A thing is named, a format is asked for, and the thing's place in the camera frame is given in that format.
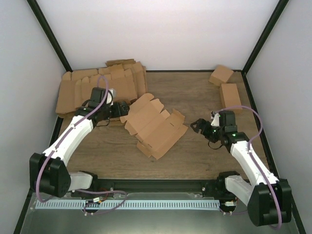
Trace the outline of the cardboard box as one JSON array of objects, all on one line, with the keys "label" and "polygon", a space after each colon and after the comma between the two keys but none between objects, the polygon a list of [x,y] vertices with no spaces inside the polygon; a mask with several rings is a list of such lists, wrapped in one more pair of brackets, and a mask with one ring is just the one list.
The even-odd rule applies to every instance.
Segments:
[{"label": "cardboard box", "polygon": [[169,113],[164,104],[145,93],[130,105],[128,115],[120,117],[125,129],[138,139],[137,148],[147,157],[162,158],[186,133],[185,116],[173,109]]},{"label": "cardboard box", "polygon": [[216,86],[220,86],[223,83],[227,83],[233,73],[234,71],[228,67],[224,65],[218,65],[210,75],[209,82]]},{"label": "cardboard box", "polygon": [[241,106],[241,100],[238,93],[237,85],[234,83],[223,83],[220,88],[220,98],[222,108]]}]

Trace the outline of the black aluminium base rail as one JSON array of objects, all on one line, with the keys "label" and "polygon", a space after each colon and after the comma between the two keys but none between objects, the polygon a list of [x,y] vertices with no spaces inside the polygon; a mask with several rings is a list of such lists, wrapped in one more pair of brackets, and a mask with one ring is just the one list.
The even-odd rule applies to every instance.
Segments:
[{"label": "black aluminium base rail", "polygon": [[67,192],[85,197],[96,192],[125,191],[127,193],[202,193],[207,197],[232,197],[233,193],[225,187],[225,178],[209,180],[170,180],[170,179],[99,179],[92,177],[90,185],[70,185],[62,180],[59,185],[44,181],[39,191],[56,197],[63,197]]}]

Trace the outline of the black frame post left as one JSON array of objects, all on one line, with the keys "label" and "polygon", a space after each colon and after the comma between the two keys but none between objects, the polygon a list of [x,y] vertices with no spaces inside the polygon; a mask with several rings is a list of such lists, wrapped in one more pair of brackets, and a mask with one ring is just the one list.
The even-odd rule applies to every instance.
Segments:
[{"label": "black frame post left", "polygon": [[44,31],[45,35],[47,36],[51,46],[53,47],[58,59],[60,60],[61,64],[63,65],[66,72],[72,72],[73,69],[70,66],[57,38],[55,37],[44,13],[42,12],[38,2],[36,0],[27,0],[28,5],[30,6],[31,10],[33,11],[37,21],[39,22],[42,30]]}]

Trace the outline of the black frame post right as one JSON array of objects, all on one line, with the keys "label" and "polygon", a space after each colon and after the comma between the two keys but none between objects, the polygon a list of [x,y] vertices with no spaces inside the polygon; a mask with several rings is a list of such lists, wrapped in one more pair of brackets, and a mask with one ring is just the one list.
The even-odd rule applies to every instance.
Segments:
[{"label": "black frame post right", "polygon": [[255,62],[257,56],[259,55],[261,49],[263,48],[266,40],[268,39],[269,35],[271,34],[272,30],[274,29],[277,21],[279,20],[280,16],[282,15],[284,9],[286,8],[289,0],[279,0],[276,7],[274,8],[268,22],[266,23],[255,47],[253,48],[249,58],[247,59],[242,72],[243,74],[247,74],[251,69],[253,63]]}]

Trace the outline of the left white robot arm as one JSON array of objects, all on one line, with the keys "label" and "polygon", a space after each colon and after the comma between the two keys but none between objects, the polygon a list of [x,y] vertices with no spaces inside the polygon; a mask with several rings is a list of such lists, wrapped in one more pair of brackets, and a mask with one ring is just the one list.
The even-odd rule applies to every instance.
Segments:
[{"label": "left white robot arm", "polygon": [[69,173],[68,162],[82,140],[101,121],[128,115],[125,101],[115,102],[114,89],[93,88],[88,100],[76,110],[69,126],[43,153],[34,153],[29,160],[30,185],[36,195],[45,193],[63,197],[68,191],[83,190],[89,197],[99,193],[100,185],[86,172]]}]

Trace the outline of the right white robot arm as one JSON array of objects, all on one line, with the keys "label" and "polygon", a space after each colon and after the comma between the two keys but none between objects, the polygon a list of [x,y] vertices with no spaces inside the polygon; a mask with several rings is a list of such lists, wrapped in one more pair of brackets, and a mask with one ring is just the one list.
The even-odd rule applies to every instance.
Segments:
[{"label": "right white robot arm", "polygon": [[211,113],[211,120],[202,118],[191,124],[194,132],[202,134],[209,142],[220,142],[221,146],[236,159],[248,180],[235,172],[221,174],[217,192],[221,196],[234,194],[247,207],[251,222],[259,226],[280,229],[291,220],[292,189],[285,179],[279,179],[257,156],[252,140],[239,132],[235,113],[220,110]]}]

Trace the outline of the black frame post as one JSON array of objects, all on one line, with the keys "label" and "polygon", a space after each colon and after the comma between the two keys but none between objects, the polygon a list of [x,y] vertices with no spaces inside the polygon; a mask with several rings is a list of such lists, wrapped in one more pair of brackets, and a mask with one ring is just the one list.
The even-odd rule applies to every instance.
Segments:
[{"label": "black frame post", "polygon": [[38,2],[36,0],[27,0],[28,5],[30,6],[31,10],[33,11],[37,21],[39,22],[42,30],[44,31],[45,35],[47,36],[51,46],[53,47],[58,59],[60,60],[61,64],[63,65],[66,72],[72,72],[73,69],[70,66],[57,38],[55,37],[44,13],[42,12]]},{"label": "black frame post", "polygon": [[253,48],[249,58],[247,59],[242,72],[243,74],[247,74],[251,69],[253,63],[255,62],[257,56],[259,55],[261,49],[263,48],[266,40],[268,39],[269,35],[271,34],[272,30],[274,29],[277,21],[279,20],[280,16],[282,15],[284,9],[286,8],[289,0],[279,0],[276,7],[274,8],[268,22],[266,23],[255,47]]}]

